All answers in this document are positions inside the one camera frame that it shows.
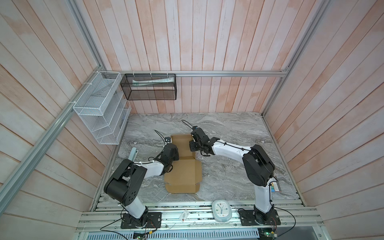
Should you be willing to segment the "brown cardboard box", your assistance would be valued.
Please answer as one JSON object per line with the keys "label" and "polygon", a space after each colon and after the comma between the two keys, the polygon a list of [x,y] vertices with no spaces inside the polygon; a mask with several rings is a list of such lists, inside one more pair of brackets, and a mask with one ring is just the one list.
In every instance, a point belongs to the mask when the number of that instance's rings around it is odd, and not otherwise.
{"label": "brown cardboard box", "polygon": [[195,194],[203,180],[202,162],[190,150],[193,137],[188,134],[172,135],[172,143],[178,147],[179,160],[173,162],[173,169],[164,176],[166,190],[171,194]]}

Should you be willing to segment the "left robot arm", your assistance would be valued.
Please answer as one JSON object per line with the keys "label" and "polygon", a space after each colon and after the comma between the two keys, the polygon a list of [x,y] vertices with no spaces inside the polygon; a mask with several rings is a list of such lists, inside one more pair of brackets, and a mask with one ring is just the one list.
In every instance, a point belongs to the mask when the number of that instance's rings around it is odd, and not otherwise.
{"label": "left robot arm", "polygon": [[168,173],[178,160],[178,148],[172,143],[165,144],[151,162],[135,163],[125,159],[105,183],[104,193],[118,201],[131,217],[140,219],[147,210],[137,197],[143,180]]}

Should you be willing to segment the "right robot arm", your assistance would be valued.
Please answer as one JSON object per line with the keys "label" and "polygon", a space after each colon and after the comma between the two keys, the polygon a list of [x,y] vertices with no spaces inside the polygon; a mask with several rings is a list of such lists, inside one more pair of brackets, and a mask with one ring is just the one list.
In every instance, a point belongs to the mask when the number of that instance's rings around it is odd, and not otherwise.
{"label": "right robot arm", "polygon": [[200,152],[205,157],[218,155],[242,163],[245,167],[248,179],[255,187],[255,208],[259,212],[266,214],[270,212],[272,204],[270,202],[269,184],[274,177],[275,164],[260,145],[244,147],[228,143],[219,138],[209,138],[205,132],[197,127],[192,127],[190,150]]}

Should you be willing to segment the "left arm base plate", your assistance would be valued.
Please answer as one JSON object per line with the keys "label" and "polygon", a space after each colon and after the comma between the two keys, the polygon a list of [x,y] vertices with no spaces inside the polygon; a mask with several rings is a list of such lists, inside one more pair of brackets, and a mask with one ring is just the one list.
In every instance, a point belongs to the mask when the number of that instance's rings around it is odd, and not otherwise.
{"label": "left arm base plate", "polygon": [[139,218],[134,218],[132,215],[123,214],[121,229],[144,229],[161,227],[162,213],[161,212],[144,212]]}

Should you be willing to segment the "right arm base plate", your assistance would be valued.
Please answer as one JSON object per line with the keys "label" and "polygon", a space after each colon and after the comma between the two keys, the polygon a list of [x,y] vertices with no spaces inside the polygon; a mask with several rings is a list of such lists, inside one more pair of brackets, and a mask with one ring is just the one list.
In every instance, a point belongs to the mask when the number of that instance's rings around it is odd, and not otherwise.
{"label": "right arm base plate", "polygon": [[281,225],[280,217],[274,208],[271,208],[267,213],[263,213],[256,208],[253,210],[238,209],[238,214],[242,226]]}

